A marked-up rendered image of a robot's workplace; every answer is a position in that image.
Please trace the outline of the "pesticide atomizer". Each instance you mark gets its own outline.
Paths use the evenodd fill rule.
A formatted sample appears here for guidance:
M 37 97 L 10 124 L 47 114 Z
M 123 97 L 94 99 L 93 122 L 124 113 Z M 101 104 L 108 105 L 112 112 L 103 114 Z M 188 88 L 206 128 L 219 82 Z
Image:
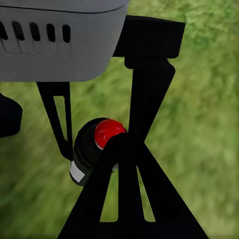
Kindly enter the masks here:
M 126 133 L 124 126 L 115 119 L 106 117 L 89 121 L 79 132 L 73 146 L 73 162 L 70 161 L 70 177 L 85 187 L 107 142 L 113 136 Z M 112 172 L 118 171 L 117 163 Z

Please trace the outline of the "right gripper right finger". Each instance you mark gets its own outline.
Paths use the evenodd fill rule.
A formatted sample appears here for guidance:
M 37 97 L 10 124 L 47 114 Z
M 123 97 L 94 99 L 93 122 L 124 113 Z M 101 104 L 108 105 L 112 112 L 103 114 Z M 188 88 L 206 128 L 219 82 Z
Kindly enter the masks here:
M 144 141 L 125 133 L 133 239 L 209 239 Z M 144 219 L 138 166 L 156 222 Z

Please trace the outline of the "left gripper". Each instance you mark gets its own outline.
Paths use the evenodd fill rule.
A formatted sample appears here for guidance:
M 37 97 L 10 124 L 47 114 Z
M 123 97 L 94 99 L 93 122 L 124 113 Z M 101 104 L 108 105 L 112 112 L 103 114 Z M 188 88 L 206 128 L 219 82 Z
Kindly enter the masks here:
M 113 57 L 125 57 L 133 69 L 128 133 L 144 142 L 176 70 L 167 58 L 179 56 L 186 24 L 156 17 L 126 15 Z M 64 158 L 73 162 L 70 84 L 37 82 L 55 138 Z M 53 96 L 64 96 L 67 141 Z

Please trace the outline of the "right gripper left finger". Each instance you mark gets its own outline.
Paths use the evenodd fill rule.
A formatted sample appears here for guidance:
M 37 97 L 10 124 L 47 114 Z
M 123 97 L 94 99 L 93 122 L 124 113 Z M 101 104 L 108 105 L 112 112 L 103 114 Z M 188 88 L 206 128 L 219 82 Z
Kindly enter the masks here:
M 100 222 L 113 167 L 119 164 L 118 220 Z M 58 239 L 133 239 L 125 133 L 109 139 Z

